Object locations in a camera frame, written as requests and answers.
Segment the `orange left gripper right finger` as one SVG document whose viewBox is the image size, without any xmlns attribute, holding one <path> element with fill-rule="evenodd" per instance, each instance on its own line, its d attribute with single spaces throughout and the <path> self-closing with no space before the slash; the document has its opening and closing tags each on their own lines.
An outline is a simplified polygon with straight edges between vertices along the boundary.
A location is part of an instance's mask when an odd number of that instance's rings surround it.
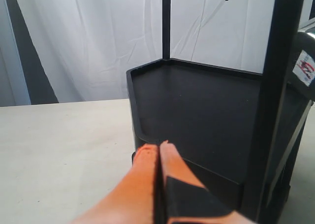
<svg viewBox="0 0 315 224">
<path fill-rule="evenodd" d="M 175 145 L 160 145 L 168 224 L 252 224 L 212 195 L 194 175 Z"/>
</svg>

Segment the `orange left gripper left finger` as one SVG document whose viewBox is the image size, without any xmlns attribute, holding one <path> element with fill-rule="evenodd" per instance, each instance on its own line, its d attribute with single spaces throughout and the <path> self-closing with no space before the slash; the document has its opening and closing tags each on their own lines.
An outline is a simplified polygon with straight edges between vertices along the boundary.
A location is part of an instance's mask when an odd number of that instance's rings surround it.
<svg viewBox="0 0 315 224">
<path fill-rule="evenodd" d="M 96 206 L 73 224 L 153 224 L 158 173 L 158 147 L 145 144 L 137 150 L 126 176 Z"/>
</svg>

